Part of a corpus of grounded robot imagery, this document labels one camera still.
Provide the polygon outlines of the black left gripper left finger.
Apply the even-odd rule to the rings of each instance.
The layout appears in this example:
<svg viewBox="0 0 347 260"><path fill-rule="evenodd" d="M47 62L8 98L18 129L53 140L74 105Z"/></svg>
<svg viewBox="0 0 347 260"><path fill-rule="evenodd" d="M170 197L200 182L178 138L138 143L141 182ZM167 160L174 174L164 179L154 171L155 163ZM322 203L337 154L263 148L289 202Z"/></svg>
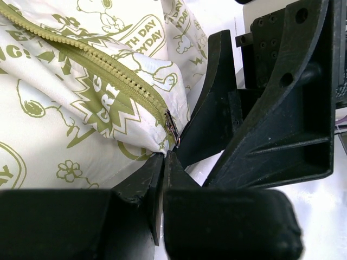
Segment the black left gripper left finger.
<svg viewBox="0 0 347 260"><path fill-rule="evenodd" d="M1 192L1 259L154 259L164 156L109 189Z"/></svg>

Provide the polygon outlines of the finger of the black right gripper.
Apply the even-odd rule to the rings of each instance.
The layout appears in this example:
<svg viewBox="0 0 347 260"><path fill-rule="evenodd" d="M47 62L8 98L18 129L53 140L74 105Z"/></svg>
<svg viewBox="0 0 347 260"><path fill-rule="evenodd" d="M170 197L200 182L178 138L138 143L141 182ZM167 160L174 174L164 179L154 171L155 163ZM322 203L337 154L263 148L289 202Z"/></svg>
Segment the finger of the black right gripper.
<svg viewBox="0 0 347 260"><path fill-rule="evenodd" d="M230 31L210 35L204 84L177 150L182 167L225 150L258 98L259 90L237 88Z"/></svg>

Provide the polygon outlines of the cream green printed hooded jacket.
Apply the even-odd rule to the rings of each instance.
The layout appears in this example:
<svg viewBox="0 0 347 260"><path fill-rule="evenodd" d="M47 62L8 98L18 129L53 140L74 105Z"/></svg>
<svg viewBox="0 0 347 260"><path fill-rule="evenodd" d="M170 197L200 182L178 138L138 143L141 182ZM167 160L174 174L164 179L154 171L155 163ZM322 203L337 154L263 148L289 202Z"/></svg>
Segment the cream green printed hooded jacket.
<svg viewBox="0 0 347 260"><path fill-rule="evenodd" d="M1 1L1 188L112 187L166 154L207 54L185 1Z"/></svg>

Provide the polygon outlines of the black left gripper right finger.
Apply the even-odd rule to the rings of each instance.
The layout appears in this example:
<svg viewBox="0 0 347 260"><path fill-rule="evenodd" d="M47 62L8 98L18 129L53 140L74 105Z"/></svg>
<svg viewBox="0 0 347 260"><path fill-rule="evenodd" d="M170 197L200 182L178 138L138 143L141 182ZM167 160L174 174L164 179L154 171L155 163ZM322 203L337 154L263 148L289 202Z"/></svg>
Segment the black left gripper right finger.
<svg viewBox="0 0 347 260"><path fill-rule="evenodd" d="M164 243L170 259L299 259L301 228L278 190L201 187L165 158Z"/></svg>

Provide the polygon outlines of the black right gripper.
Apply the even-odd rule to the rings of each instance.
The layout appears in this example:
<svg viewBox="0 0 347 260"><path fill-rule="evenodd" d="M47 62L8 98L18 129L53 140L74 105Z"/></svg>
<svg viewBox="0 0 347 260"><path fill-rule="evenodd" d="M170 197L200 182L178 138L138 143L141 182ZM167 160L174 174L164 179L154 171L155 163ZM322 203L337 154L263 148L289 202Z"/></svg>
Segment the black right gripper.
<svg viewBox="0 0 347 260"><path fill-rule="evenodd" d="M345 1L295 1L236 37L252 107L204 187L275 187L333 172L335 108L346 106Z"/></svg>

